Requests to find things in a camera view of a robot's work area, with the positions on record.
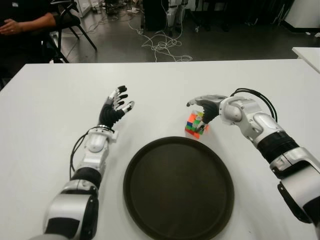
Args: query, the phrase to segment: white robot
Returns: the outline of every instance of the white robot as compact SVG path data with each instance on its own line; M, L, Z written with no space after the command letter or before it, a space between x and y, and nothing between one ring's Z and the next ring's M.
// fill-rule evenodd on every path
M167 17L167 27L169 37L173 36L173 27L175 25L175 30L178 33L182 32L182 21L185 17L186 6L188 0L168 0L168 11L166 13Z
M31 240L91 240L95 236L98 189L105 172L110 142L116 139L111 127L134 106L134 102L130 102L117 110L124 104L121 99L128 96L121 95L126 90L121 86L112 92L101 110L98 126L90 129L74 146L72 154L88 135L82 161L48 208L44 234ZM190 100L187 106L191 105L204 108L198 130L217 116L223 122L240 128L280 179L278 190L292 213L304 223L313 223L320 239L320 162L288 136L275 119L262 112L253 99L205 95Z

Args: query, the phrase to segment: black chair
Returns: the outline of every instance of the black chair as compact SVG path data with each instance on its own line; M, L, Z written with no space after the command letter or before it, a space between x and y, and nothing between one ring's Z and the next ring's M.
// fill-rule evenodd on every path
M79 39L79 36L73 30L72 27L78 27L80 29L80 31L82 32L82 34L85 36L85 38L90 42L92 47L95 50L97 50L97 47L95 46L95 44L91 41L91 39L88 37L87 33L81 27L80 19L70 12L71 10L75 10L76 12L79 12L79 10L77 8L77 3L74 0L53 0L50 2L50 4L51 4L51 11L53 12L55 22L56 22L56 27L51 29L51 31L58 32L57 50L59 52L61 51L61 40L62 40L62 30L63 29L70 29L71 32L76 36L76 38Z

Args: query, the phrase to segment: black sleeve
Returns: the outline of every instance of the black sleeve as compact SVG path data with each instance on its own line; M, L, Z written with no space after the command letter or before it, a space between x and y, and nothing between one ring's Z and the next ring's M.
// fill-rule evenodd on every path
M34 15L38 16L37 18L42 17L46 13L49 13L50 1L49 0L35 0L34 1Z

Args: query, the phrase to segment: white cable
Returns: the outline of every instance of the white cable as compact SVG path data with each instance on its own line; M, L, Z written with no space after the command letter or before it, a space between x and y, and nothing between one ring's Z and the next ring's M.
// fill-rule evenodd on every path
M162 5L162 8L165 12L166 15L167 12L162 4L162 1L161 1L161 5ZM182 21L183 21L183 14L181 13L181 33L180 35L177 37L177 38L172 38L172 37L169 37L165 34L164 31L157 31L152 37L148 37L144 34L142 34L138 29L136 28L133 28L131 25L130 25L130 21L128 20L128 26L129 28L131 28L132 30L135 30L139 35L141 36L144 36L145 38L147 38L147 41L145 41L141 47L150 47L150 49L152 51L154 51L154 58L155 58L155 62L157 63L158 62L158 58L157 58L157 55L156 53L159 53L159 54L163 54L163 55L167 55L171 58L173 58L173 60L175 62L189 62L189 61L192 61L193 58L189 55L182 55L182 56L175 56L173 55L169 48L173 48L175 46L177 47L181 47L182 46L182 42L181 41L178 41L178 39L181 37L182 35L182 32L183 32L183 24L182 24ZM158 43L155 45L154 42L153 42L153 38L155 37L164 37L164 41L158 41Z

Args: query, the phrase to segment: rubik's cube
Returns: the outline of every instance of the rubik's cube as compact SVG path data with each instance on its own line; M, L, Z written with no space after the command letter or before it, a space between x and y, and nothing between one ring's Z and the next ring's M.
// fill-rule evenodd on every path
M199 111L192 111L191 115L189 116L188 121L186 122L186 126L184 128L184 130L195 136L197 139L200 138L200 135L202 135L204 133L204 130L201 130L200 132L196 132L196 128L199 125L199 123L201 122L202 118L204 117L204 114L202 112Z

